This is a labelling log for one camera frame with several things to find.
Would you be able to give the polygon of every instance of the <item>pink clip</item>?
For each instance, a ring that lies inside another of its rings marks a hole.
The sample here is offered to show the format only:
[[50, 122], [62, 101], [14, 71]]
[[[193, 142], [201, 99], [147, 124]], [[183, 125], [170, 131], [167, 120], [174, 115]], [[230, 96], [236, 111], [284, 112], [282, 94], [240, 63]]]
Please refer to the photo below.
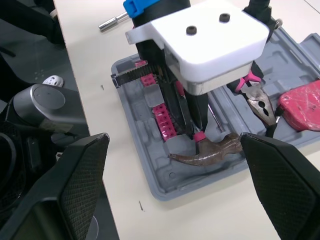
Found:
[[155, 106], [153, 108], [153, 113], [155, 115], [155, 120], [158, 124], [164, 141], [177, 136], [177, 132], [174, 128], [174, 125], [169, 116], [169, 112], [164, 103]]
[[176, 81], [175, 86], [176, 86], [176, 90], [178, 91], [178, 94], [180, 96], [184, 96], [185, 95], [184, 86], [182, 86], [181, 82]]
[[245, 83], [246, 83], [246, 80], [243, 77], [240, 78], [240, 82], [239, 82], [238, 86], [236, 86], [235, 92], [236, 93], [240, 92], [242, 87], [245, 85]]
[[134, 65], [135, 65], [136, 68], [138, 68], [138, 67], [141, 67], [141, 66], [146, 65], [146, 64], [147, 64], [147, 61], [140, 60], [140, 61], [137, 61]]
[[255, 83], [261, 83], [261, 78], [254, 75], [252, 71], [250, 70], [249, 74], [244, 77], [245, 82], [255, 82]]
[[196, 143], [202, 141], [203, 139], [206, 139], [206, 135], [203, 131], [197, 132], [193, 135], [193, 139]]
[[155, 77], [152, 73], [142, 76], [140, 79], [144, 87], [150, 86], [152, 84], [156, 84]]

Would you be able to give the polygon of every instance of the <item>plier jaw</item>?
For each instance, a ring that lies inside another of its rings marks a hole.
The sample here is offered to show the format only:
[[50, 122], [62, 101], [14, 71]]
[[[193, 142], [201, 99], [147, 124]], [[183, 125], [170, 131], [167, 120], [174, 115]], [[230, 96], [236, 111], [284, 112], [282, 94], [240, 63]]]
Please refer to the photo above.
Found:
[[247, 76], [227, 84], [227, 87], [233, 93], [243, 95], [253, 113], [266, 127], [270, 127], [276, 124], [276, 117], [268, 95], [261, 89], [261, 81], [250, 70]]

